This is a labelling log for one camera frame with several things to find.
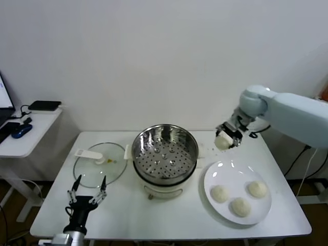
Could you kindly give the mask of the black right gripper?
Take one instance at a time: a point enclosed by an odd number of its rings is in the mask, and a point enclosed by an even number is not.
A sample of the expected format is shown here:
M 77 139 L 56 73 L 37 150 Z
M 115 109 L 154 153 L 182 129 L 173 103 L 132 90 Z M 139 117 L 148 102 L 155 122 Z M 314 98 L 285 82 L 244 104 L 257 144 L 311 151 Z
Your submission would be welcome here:
M 239 147 L 242 142 L 243 134 L 248 131 L 248 124 L 240 120 L 228 120 L 216 127 L 217 137 L 220 133 L 227 139 L 232 139 L 230 149 Z

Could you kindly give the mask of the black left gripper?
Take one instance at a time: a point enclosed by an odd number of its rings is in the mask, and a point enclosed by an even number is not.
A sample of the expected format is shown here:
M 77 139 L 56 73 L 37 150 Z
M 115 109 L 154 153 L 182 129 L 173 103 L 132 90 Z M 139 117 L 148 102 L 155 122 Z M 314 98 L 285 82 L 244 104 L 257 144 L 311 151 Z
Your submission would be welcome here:
M 98 204 L 106 198 L 106 176 L 104 176 L 100 192 L 92 196 L 76 196 L 76 191 L 79 187 L 80 180 L 82 175 L 79 175 L 77 180 L 73 183 L 73 186 L 70 190 L 67 191 L 69 198 L 69 206 L 72 210 L 72 214 L 69 215 L 69 224 L 64 227 L 63 232 L 68 231 L 77 231 L 77 232 L 87 232 L 86 222 L 89 216 L 89 213 L 95 210 L 98 207 Z

